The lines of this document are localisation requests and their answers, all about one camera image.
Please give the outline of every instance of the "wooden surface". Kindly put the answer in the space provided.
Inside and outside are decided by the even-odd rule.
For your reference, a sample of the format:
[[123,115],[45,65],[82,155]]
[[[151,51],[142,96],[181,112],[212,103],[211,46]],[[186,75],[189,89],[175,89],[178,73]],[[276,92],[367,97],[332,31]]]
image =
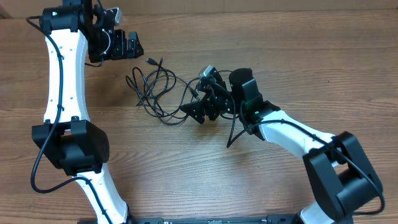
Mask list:
[[[124,15],[269,12],[314,10],[395,9],[398,0],[101,0],[107,9],[119,7]],[[0,0],[11,18],[41,15],[61,0]]]
[[[109,137],[110,172],[135,216],[258,217],[313,201],[302,161],[279,146],[246,134],[227,149],[230,121],[169,127],[135,107],[124,77],[134,66],[155,69],[145,57],[163,57],[186,80],[208,64],[250,67],[264,98],[291,117],[355,134],[387,200],[383,214],[356,221],[398,222],[398,11],[136,16],[123,24],[138,31],[146,54],[86,68],[86,102],[91,121]],[[47,48],[23,20],[1,20],[0,27],[0,223],[93,218],[77,184],[47,195],[30,187],[38,151],[30,127],[42,124],[47,105]],[[161,103],[176,108],[182,90],[177,85]],[[67,178],[48,160],[40,163],[39,187]],[[364,209],[378,206],[374,200]]]

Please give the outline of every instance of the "black cable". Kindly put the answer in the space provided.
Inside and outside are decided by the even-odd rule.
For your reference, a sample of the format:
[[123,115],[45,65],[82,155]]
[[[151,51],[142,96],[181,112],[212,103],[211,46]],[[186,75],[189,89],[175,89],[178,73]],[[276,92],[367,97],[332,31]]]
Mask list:
[[229,117],[224,116],[224,113],[221,113],[220,117],[222,117],[224,119],[233,119],[233,118],[229,118]]
[[36,157],[33,169],[32,169],[32,173],[30,175],[30,184],[32,186],[32,188],[37,192],[37,193],[41,193],[41,194],[46,194],[46,193],[50,193],[53,192],[67,184],[69,184],[70,182],[73,182],[75,180],[84,180],[86,182],[87,185],[90,186],[90,189],[93,191],[93,195],[95,197],[95,200],[98,203],[99,208],[101,209],[102,214],[106,217],[107,221],[109,222],[109,224],[112,224],[112,221],[110,219],[110,217],[108,216],[108,214],[106,213],[106,210],[104,209],[104,207],[102,206],[102,203],[100,201],[100,198],[98,197],[98,194],[96,193],[96,190],[93,186],[93,184],[91,183],[91,181],[89,179],[87,179],[86,177],[73,177],[67,181],[62,182],[61,184],[58,184],[55,187],[52,187],[51,189],[47,189],[47,190],[42,190],[39,189],[36,186],[35,183],[35,176],[36,176],[36,172],[37,172],[37,168],[39,166],[40,160],[43,156],[43,153],[45,151],[45,148],[47,147],[47,144],[50,141],[50,138],[53,137],[55,129],[58,125],[58,122],[60,120],[61,117],[61,111],[63,110],[62,108],[62,93],[63,93],[63,56],[61,55],[61,52],[57,46],[57,44],[55,43],[55,41],[53,40],[53,38],[51,38],[50,35],[46,34],[45,32],[43,32],[43,30],[36,24],[34,24],[32,21],[30,21],[31,19],[40,19],[40,16],[31,16],[26,18],[26,21],[33,27],[35,27],[38,31],[40,31],[41,33],[43,33],[46,38],[48,38],[48,40],[51,42],[51,44],[54,46],[55,51],[57,52],[57,57],[58,57],[58,63],[59,63],[59,68],[60,68],[60,86],[59,86],[59,93],[58,93],[58,105],[57,105],[57,115],[55,117],[55,121],[51,127],[51,130],[49,132],[49,135],[45,138],[45,141],[43,143],[42,148],[39,151],[39,154]]
[[[185,98],[185,95],[186,95],[188,89],[190,90],[190,92],[192,94],[191,102],[192,102],[194,97],[196,98],[196,97],[199,96],[199,94],[196,91],[196,88],[195,89],[192,88],[190,86],[190,84],[192,82],[196,81],[196,80],[199,80],[200,78],[199,77],[194,78],[193,80],[190,80],[187,83],[185,80],[183,80],[180,77],[176,76],[173,71],[162,67],[163,59],[161,59],[160,62],[157,63],[155,60],[153,60],[151,58],[147,58],[146,62],[148,62],[151,65],[156,65],[157,69],[152,71],[152,72],[150,72],[150,74],[148,74],[148,76],[145,77],[140,68],[134,67],[132,69],[132,79],[129,76],[126,76],[127,84],[129,85],[129,87],[131,89],[133,89],[137,93],[137,96],[138,96],[138,98],[140,100],[140,102],[136,106],[143,106],[145,111],[147,112],[147,114],[149,114],[150,116],[158,118],[162,123],[164,123],[166,125],[170,125],[171,126],[171,125],[177,125],[177,124],[180,124],[180,123],[184,122],[188,118],[188,115],[186,114],[185,116],[179,117],[179,116],[176,116],[176,114],[180,111],[180,107],[181,107],[181,105],[183,103],[183,100]],[[144,92],[143,93],[138,90],[136,74],[135,74],[136,70],[141,74],[141,77],[142,77],[142,79],[144,81],[144,86],[143,86],[143,91]],[[151,76],[153,76],[154,74],[156,74],[154,81],[152,81],[151,83],[148,83],[148,79]],[[172,81],[173,81],[171,86],[169,86],[170,77],[172,78]],[[161,79],[161,78],[166,78],[166,84],[165,84],[163,90],[160,93],[155,95],[153,93],[153,89],[155,88],[155,85],[156,85],[157,81],[159,79]],[[162,107],[159,104],[159,99],[160,99],[160,97],[164,96],[166,93],[168,93],[169,91],[171,91],[174,88],[174,86],[177,83],[177,80],[180,80],[181,82],[183,82],[185,84],[185,89],[184,89],[184,92],[182,94],[181,102],[180,102],[178,108],[175,111],[169,113],[169,112],[166,112],[165,110],[162,109]],[[148,110],[147,107],[149,107],[154,113],[151,113]],[[179,121],[174,122],[174,123],[170,123],[168,121],[165,121],[164,118],[169,118],[169,119],[174,118],[174,119],[179,120]]]
[[243,106],[244,106],[244,104],[245,104],[245,101],[242,100],[241,106],[239,107],[239,115],[240,115],[241,118],[242,118],[242,122],[243,122],[244,124],[246,124],[246,120],[244,119],[244,116],[243,116]]
[[99,6],[101,7],[101,9],[102,9],[102,11],[103,11],[103,10],[104,10],[104,7],[102,7],[101,0],[97,0],[97,1],[98,1]]
[[361,174],[362,177],[364,177],[372,186],[373,188],[376,190],[377,192],[377,196],[379,196],[380,198],[380,208],[376,211],[370,211],[370,212],[354,212],[353,215],[376,215],[378,213],[381,213],[384,208],[386,207],[386,199],[384,198],[382,192],[380,191],[380,189],[376,186],[376,184],[368,177],[368,175],[365,174],[365,172],[363,172],[363,170],[361,170],[361,168],[359,168],[353,161],[351,161],[350,159],[348,159],[342,152],[340,152],[339,150],[337,150],[336,148],[334,148],[334,151],[343,159],[345,160],[351,167],[354,167],[354,169],[359,172]]
[[101,57],[101,62],[99,63],[99,65],[92,65],[90,63],[85,63],[85,65],[90,66],[90,67],[96,67],[96,68],[102,67],[104,65],[104,58]]
[[232,143],[234,143],[234,142],[237,140],[237,138],[239,138],[239,137],[240,137],[242,134],[244,134],[246,131],[249,131],[250,129],[255,128],[255,127],[257,127],[257,126],[260,126],[260,125],[262,125],[262,124],[271,124],[271,123],[289,124],[289,125],[291,125],[291,126],[297,128],[297,129],[299,129],[300,131],[302,131],[302,132],[305,133],[306,135],[310,136],[310,137],[313,138],[314,140],[316,140],[316,141],[318,141],[318,142],[320,142],[320,143],[322,143],[322,144],[324,144],[324,145],[328,145],[327,142],[325,142],[324,140],[320,139],[320,138],[317,137],[316,135],[313,135],[312,133],[310,133],[309,131],[307,131],[307,130],[304,129],[303,127],[301,127],[301,126],[299,126],[299,125],[297,125],[297,124],[295,124],[295,123],[293,123],[293,122],[285,121],[285,120],[282,119],[282,120],[261,121],[260,123],[253,124],[253,125],[251,125],[250,127],[246,128],[245,130],[241,131],[239,134],[237,134],[231,141],[228,141],[228,144],[227,144],[226,147],[229,148],[229,147],[232,145]]
[[234,101],[233,96],[231,95],[231,93],[230,93],[228,90],[224,89],[221,85],[219,85],[219,84],[217,84],[217,83],[213,83],[213,85],[214,85],[214,86],[217,86],[220,90],[224,91],[224,92],[231,98],[231,101],[232,101],[232,105],[233,105],[233,115],[234,115],[234,116],[232,117],[231,132],[230,132],[230,134],[229,134],[228,143],[227,143],[227,145],[226,145],[226,147],[229,148],[229,146],[232,144],[231,139],[232,139],[232,136],[233,136],[233,134],[234,134],[234,129],[235,129],[235,121],[236,121],[236,106],[235,106],[235,101]]

